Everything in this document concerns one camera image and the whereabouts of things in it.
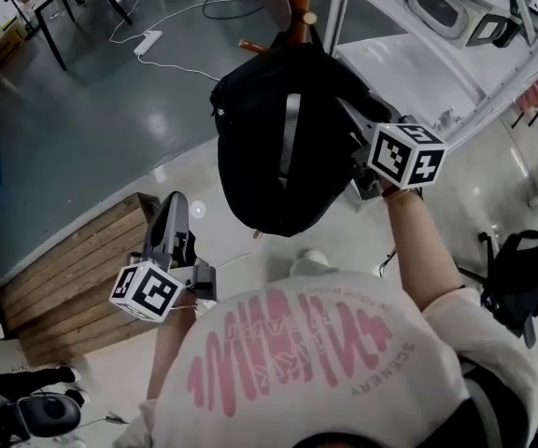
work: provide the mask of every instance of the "black bag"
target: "black bag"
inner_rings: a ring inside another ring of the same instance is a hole
[[[286,102],[300,94],[290,167],[282,174]],[[244,224],[290,237],[312,227],[352,178],[365,141],[341,98],[375,122],[397,111],[322,47],[280,47],[236,68],[211,95],[219,133],[219,175]]]

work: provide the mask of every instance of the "concrete floor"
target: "concrete floor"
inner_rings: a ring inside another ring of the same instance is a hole
[[[109,43],[119,15],[106,0],[75,8],[77,24],[62,13],[48,22],[68,70],[55,61],[39,32],[2,74],[0,84],[0,280],[51,235],[162,162],[216,135],[209,95],[215,83],[175,69],[145,66],[133,54],[138,40]],[[130,9],[134,0],[123,0]],[[137,35],[161,18],[205,0],[139,0]],[[323,32],[331,0],[314,0]],[[256,2],[219,4],[233,15]],[[63,9],[54,3],[47,11]],[[276,29],[265,12],[212,21],[196,8],[164,22],[162,39],[146,60],[175,63],[222,77],[251,57],[237,47],[245,37],[269,46]],[[362,0],[352,0],[343,41],[402,31]]]

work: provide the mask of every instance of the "cardboard box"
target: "cardboard box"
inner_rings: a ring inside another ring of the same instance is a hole
[[[0,67],[22,46],[26,29],[18,19],[14,19],[0,30]]]

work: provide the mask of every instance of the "white shelf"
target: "white shelf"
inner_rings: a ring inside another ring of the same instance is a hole
[[[521,35],[515,37],[504,49],[498,49],[491,44],[458,49],[415,15],[405,0],[366,1],[415,36],[441,59],[442,63],[449,66],[474,104],[493,91],[529,56],[529,46]]]
[[[450,107],[462,118],[474,109],[454,74],[413,35],[338,45],[334,56],[402,114],[423,123],[432,126]]]

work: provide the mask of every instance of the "wooden crate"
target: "wooden crate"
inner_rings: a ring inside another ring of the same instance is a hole
[[[0,291],[7,330],[32,366],[61,362],[154,328],[107,299],[140,251],[156,198],[134,194],[61,241]]]

